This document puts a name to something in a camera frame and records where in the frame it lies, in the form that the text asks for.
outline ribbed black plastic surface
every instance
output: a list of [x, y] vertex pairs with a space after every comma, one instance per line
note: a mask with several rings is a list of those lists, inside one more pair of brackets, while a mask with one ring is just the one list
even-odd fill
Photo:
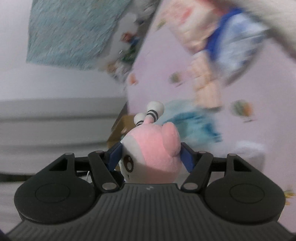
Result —
[[103, 194], [84, 216], [60, 225], [24, 221], [12, 241], [288, 241], [277, 222], [257, 226], [229, 223], [211, 213], [196, 194], [175, 184], [125, 184]]

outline metal screw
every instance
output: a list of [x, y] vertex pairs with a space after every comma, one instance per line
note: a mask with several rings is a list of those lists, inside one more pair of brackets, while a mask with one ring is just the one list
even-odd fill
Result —
[[113, 190], [113, 189], [117, 188], [117, 185], [115, 183], [104, 183], [102, 185], [102, 188], [105, 190]]
[[186, 190], [195, 190], [198, 188], [198, 185], [196, 183], [185, 183], [183, 185], [183, 187], [186, 189]]

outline white wall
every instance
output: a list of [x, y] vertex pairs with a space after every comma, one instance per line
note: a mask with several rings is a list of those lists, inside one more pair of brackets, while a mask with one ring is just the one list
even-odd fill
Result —
[[32, 0], [0, 0], [0, 101], [123, 97], [122, 86], [98, 71], [26, 64]]
[[107, 148], [126, 99], [99, 71], [26, 64], [32, 0], [0, 0], [0, 172], [36, 173]]

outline white object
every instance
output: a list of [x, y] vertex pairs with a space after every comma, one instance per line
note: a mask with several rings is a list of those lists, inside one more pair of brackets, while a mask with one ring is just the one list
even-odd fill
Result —
[[245, 13], [232, 16], [217, 41], [215, 62], [222, 76], [230, 78], [245, 68], [262, 46], [268, 28]]
[[137, 125], [139, 123], [139, 121], [141, 121], [141, 124], [143, 124], [143, 121], [144, 121], [145, 117], [146, 117], [145, 113], [136, 114], [134, 119], [133, 119], [134, 124]]
[[134, 0], [137, 9], [137, 20], [146, 21], [156, 11], [158, 0]]
[[165, 110], [165, 107], [164, 107], [163, 103], [161, 103], [159, 101], [151, 101], [147, 105], [147, 111], [150, 111], [150, 110], [156, 111], [158, 114], [158, 117], [160, 117], [160, 116], [162, 116], [162, 114]]
[[257, 170], [263, 172], [265, 164], [265, 148], [262, 144], [239, 141], [231, 153], [239, 155]]
[[296, 52], [295, 0], [218, 0], [231, 2], [255, 15]]

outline blue cloth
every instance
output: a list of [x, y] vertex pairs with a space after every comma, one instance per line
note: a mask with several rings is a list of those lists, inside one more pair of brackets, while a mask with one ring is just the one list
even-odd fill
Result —
[[94, 69], [131, 0], [33, 0], [27, 62]]
[[138, 36], [133, 36], [131, 41], [129, 42], [131, 44], [131, 47], [135, 47], [140, 41], [140, 38]]
[[216, 131], [210, 115], [193, 106], [189, 100], [174, 100], [167, 103], [164, 114], [156, 124], [163, 125], [166, 122], [175, 124], [181, 141], [191, 148], [222, 141], [221, 134]]
[[230, 77], [251, 60], [265, 39], [266, 30], [262, 23], [235, 8], [221, 18], [205, 49], [222, 75]]
[[207, 39], [208, 42], [207, 42], [205, 49], [208, 50], [211, 60], [215, 61], [217, 59], [217, 51], [218, 51], [218, 47], [219, 47], [219, 42], [218, 42], [219, 36], [221, 35], [221, 32], [223, 31], [223, 29], [226, 27], [226, 23], [228, 22], [228, 20], [232, 16], [239, 14], [239, 13], [242, 13], [242, 11], [238, 8], [234, 8], [229, 13], [222, 16], [222, 18], [220, 19], [220, 23], [219, 23], [218, 28]]

